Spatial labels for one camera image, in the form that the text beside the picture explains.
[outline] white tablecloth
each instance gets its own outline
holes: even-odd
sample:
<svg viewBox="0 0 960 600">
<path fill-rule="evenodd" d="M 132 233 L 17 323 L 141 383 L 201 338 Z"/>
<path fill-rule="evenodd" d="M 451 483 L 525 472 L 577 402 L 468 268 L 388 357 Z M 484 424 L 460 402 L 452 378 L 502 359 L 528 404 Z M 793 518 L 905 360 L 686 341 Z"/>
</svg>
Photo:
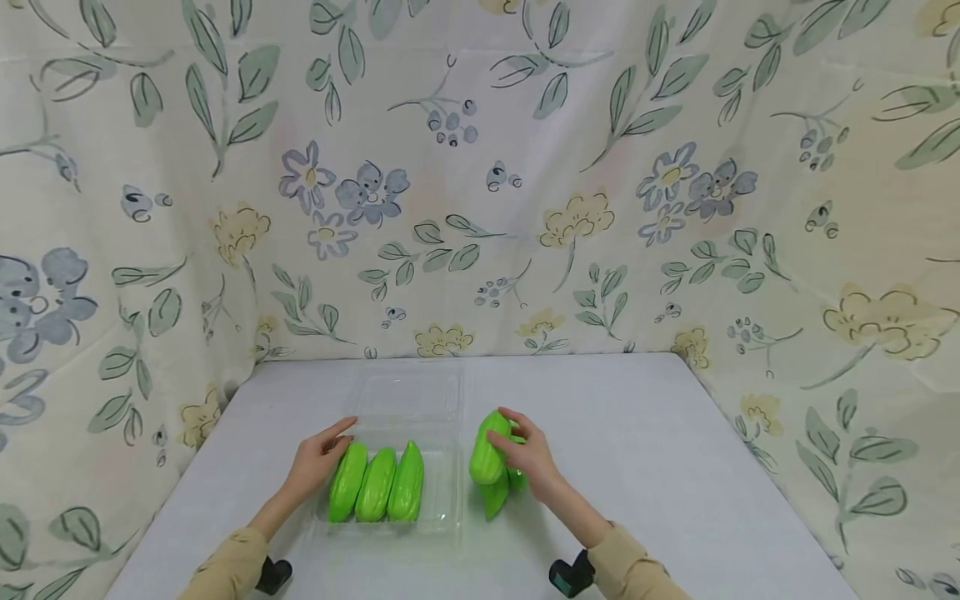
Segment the white tablecloth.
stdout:
<svg viewBox="0 0 960 600">
<path fill-rule="evenodd" d="M 393 361 L 423 361 L 404 359 Z M 463 359 L 465 457 L 498 404 L 547 432 L 557 464 L 698 600 L 856 596 L 672 354 Z M 360 361 L 265 364 L 237 392 L 108 595 L 170 600 L 282 482 L 298 442 L 342 416 Z M 465 477 L 465 487 L 471 483 Z M 529 493 L 492 523 L 471 494 L 456 544 L 307 535 L 304 510 L 272 544 L 294 565 L 290 600 L 535 598 L 580 550 Z M 254 597 L 262 598 L 259 593 Z M 596 588 L 581 595 L 598 598 Z"/>
</svg>

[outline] right hand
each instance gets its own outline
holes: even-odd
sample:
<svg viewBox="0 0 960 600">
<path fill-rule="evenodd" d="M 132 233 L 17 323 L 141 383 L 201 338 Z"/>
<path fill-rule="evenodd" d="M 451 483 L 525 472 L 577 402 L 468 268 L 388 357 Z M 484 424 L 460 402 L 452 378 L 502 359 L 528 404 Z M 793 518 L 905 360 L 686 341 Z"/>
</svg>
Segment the right hand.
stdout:
<svg viewBox="0 0 960 600">
<path fill-rule="evenodd" d="M 526 474 L 534 497 L 547 504 L 551 492 L 564 479 L 553 462 L 553 456 L 550 455 L 546 436 L 531 420 L 527 419 L 526 415 L 503 406 L 497 410 L 507 419 L 517 423 L 513 434 L 526 440 L 526 444 L 512 442 L 492 430 L 487 432 L 487 439 L 507 455 L 507 466 L 518 468 Z"/>
</svg>

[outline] sleeve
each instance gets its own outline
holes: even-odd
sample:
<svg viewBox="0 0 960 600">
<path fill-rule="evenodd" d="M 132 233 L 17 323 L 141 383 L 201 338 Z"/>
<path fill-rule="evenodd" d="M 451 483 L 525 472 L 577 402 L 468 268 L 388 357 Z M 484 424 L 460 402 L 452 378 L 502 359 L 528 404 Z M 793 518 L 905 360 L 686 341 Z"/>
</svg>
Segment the sleeve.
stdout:
<svg viewBox="0 0 960 600">
<path fill-rule="evenodd" d="M 587 553 L 596 569 L 596 585 L 607 600 L 690 600 L 640 542 L 622 525 L 612 525 Z"/>
<path fill-rule="evenodd" d="M 256 586 L 266 558 L 263 534 L 238 529 L 194 572 L 178 600 L 242 600 Z"/>
</svg>

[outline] green vegetable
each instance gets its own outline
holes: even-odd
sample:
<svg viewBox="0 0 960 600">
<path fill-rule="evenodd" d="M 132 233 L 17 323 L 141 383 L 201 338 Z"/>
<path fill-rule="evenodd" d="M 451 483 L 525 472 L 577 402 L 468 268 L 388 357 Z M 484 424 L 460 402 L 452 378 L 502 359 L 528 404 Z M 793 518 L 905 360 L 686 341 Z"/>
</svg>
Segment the green vegetable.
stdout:
<svg viewBox="0 0 960 600">
<path fill-rule="evenodd" d="M 494 448 L 487 440 L 487 432 L 493 430 L 500 435 L 509 436 L 511 429 L 507 418 L 495 410 L 480 423 L 473 454 L 470 456 L 470 477 L 481 486 L 495 484 L 506 468 L 503 452 Z"/>
<path fill-rule="evenodd" d="M 354 512 L 357 520 L 374 523 L 387 514 L 387 500 L 394 486 L 396 471 L 396 453 L 393 448 L 380 448 L 367 466 L 363 475 L 363 485 L 357 496 Z"/>
<path fill-rule="evenodd" d="M 340 458 L 340 466 L 330 486 L 330 522 L 341 523 L 350 516 L 366 470 L 367 445 L 351 443 Z"/>
<path fill-rule="evenodd" d="M 423 493 L 423 457 L 413 440 L 400 457 L 394 475 L 394 486 L 387 502 L 391 521 L 415 521 L 420 514 L 420 495 Z"/>
<path fill-rule="evenodd" d="M 480 489 L 480 494 L 483 496 L 484 508 L 487 511 L 487 520 L 493 519 L 496 514 L 500 512 L 500 509 L 503 508 L 503 503 L 507 501 L 507 493 L 510 491 L 510 482 L 508 479 L 507 473 L 504 472 L 492 485 L 477 486 Z"/>
</svg>

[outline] floral fabric backdrop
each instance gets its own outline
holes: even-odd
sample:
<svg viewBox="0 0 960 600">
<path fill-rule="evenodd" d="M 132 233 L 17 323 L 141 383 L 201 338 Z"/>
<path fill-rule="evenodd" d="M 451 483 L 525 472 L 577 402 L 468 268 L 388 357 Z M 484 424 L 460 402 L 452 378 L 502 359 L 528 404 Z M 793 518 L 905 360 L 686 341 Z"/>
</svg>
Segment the floral fabric backdrop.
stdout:
<svg viewBox="0 0 960 600">
<path fill-rule="evenodd" d="M 256 363 L 656 350 L 861 597 L 957 595 L 960 3 L 4 0 L 0 52 L 0 597 L 103 597 Z"/>
</svg>

